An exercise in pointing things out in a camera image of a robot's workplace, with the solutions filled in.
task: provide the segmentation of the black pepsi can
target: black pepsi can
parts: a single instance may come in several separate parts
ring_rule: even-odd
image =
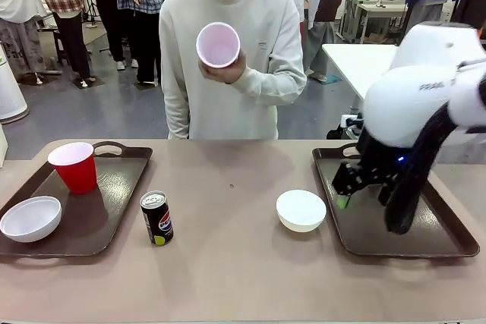
[[[152,244],[165,246],[174,238],[167,196],[162,191],[150,191],[142,196],[140,205]]]

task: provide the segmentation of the pink cup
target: pink cup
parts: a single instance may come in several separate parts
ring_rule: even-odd
[[[227,68],[238,59],[240,37],[235,29],[222,22],[211,23],[199,32],[197,54],[211,68]]]
[[[72,193],[83,195],[96,188],[94,148],[90,144],[65,144],[54,149],[47,160]]]

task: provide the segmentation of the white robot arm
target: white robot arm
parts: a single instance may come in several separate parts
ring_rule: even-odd
[[[486,53],[475,30],[421,24],[404,39],[388,70],[368,91],[356,165],[344,161],[333,180],[349,197],[382,184],[389,231],[405,234],[445,139],[458,126],[486,126]]]

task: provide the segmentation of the green object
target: green object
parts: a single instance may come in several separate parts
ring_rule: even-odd
[[[158,235],[153,236],[155,240],[155,245],[156,246],[165,246],[166,245],[166,239],[164,237],[160,237]]]
[[[349,198],[350,197],[345,197],[343,195],[339,195],[337,197],[337,206],[340,208],[340,209],[346,209],[349,205]]]

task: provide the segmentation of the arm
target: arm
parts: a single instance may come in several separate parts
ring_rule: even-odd
[[[270,54],[268,74],[246,68],[232,85],[255,98],[257,104],[285,105],[297,99],[306,83],[299,16],[293,0],[287,0],[279,35]]]
[[[162,6],[159,22],[160,51],[162,55],[162,90],[166,102],[169,139],[189,138],[189,100],[181,56],[174,34],[172,17]]]

